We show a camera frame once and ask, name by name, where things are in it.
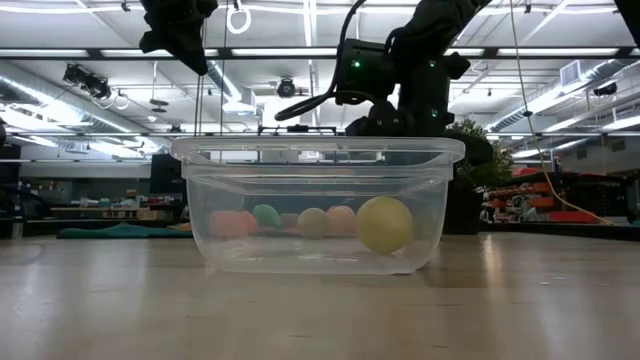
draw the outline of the ball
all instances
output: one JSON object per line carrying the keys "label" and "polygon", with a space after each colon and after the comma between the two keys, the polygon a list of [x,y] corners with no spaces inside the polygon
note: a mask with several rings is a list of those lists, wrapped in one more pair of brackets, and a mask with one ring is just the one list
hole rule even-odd
{"label": "ball", "polygon": [[364,203],[356,222],[362,243],[380,255],[398,251],[413,240],[411,212],[390,197],[376,197]]}
{"label": "ball", "polygon": [[214,237],[222,239],[242,238],[249,235],[242,213],[237,211],[214,211],[211,213],[209,230]]}
{"label": "ball", "polygon": [[356,233],[356,213],[348,206],[332,206],[327,212],[331,232],[338,234]]}
{"label": "ball", "polygon": [[256,221],[256,218],[254,218],[248,211],[243,211],[241,214],[244,217],[245,224],[247,224],[247,231],[249,231],[249,234],[255,234],[258,231],[258,222]]}
{"label": "ball", "polygon": [[320,239],[331,231],[329,216],[321,209],[307,209],[298,217],[298,231],[306,239]]}
{"label": "ball", "polygon": [[256,219],[258,226],[268,226],[279,229],[282,225],[280,215],[273,206],[257,205],[253,208],[253,217]]}
{"label": "ball", "polygon": [[281,214],[280,223],[283,229],[291,229],[298,226],[298,214]]}

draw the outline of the ceiling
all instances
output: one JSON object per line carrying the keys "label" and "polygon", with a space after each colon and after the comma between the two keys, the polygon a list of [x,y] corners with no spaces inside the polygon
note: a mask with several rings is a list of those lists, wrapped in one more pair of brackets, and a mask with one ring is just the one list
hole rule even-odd
{"label": "ceiling", "polygon": [[[315,6],[318,15],[303,14],[305,3]],[[418,0],[369,0],[348,32],[350,37],[384,42],[388,33],[404,25]],[[539,47],[626,47],[635,46],[622,17],[611,10],[610,0],[546,0],[532,1],[534,11],[518,12],[515,24],[521,46]],[[139,7],[136,1],[128,1]],[[242,34],[227,31],[227,9],[216,10],[206,24],[207,47],[278,47],[278,46],[335,46],[344,12],[351,0],[254,0],[243,1],[244,6],[263,6],[271,11],[251,10],[252,22]],[[513,33],[508,13],[508,0],[495,0],[489,8],[476,16],[456,41],[456,46],[490,47],[513,46]],[[557,6],[563,8],[556,12]],[[110,0],[22,0],[0,1],[0,7],[29,9],[81,9],[119,7],[120,1]],[[143,12],[105,11],[83,14],[34,14],[0,11],[0,47],[2,48],[133,48],[142,34],[148,30]],[[242,26],[243,15],[236,14],[232,21]],[[570,60],[526,60],[522,62],[523,80],[527,94],[540,91],[559,79],[560,69]],[[120,110],[112,106],[108,111],[150,131],[166,131],[172,124],[180,124],[189,130],[196,115],[198,77],[177,61],[159,61],[153,97],[169,102],[167,112],[156,114],[149,103],[154,83],[152,61],[62,61],[62,60],[14,60],[11,65],[27,71],[34,78],[56,85],[56,91],[47,89],[51,97],[72,102],[77,97],[87,103],[86,93],[68,88],[62,75],[69,63],[76,63],[87,71],[109,79],[109,84],[126,94],[130,104]],[[333,74],[333,60],[226,60],[218,65],[237,87],[253,89],[257,103],[262,106],[277,101],[274,84],[282,77],[292,77],[296,86],[325,91]],[[517,63],[514,60],[474,60],[473,66],[457,81],[450,92],[450,111],[459,117],[471,117],[483,125],[495,117],[522,103]],[[545,113],[561,121],[575,116],[582,109],[584,98],[577,97],[573,106]],[[202,97],[203,131],[241,132],[255,130],[255,116],[225,113],[220,92],[205,79]],[[369,105],[339,107],[327,102],[321,107],[317,119],[319,125],[346,127],[353,119],[366,115]],[[151,122],[149,116],[156,116]],[[302,121],[310,121],[310,116]]]}

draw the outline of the potted plant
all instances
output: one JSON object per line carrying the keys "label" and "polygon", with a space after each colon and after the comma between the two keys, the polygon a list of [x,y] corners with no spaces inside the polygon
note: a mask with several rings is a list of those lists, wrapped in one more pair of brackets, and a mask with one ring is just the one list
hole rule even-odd
{"label": "potted plant", "polygon": [[[450,130],[478,139],[486,139],[487,135],[482,126],[469,119],[453,123]],[[463,160],[456,164],[454,180],[449,183],[445,234],[477,234],[484,191],[511,179],[511,152],[500,149],[496,143],[492,146],[492,162],[472,166]]]}

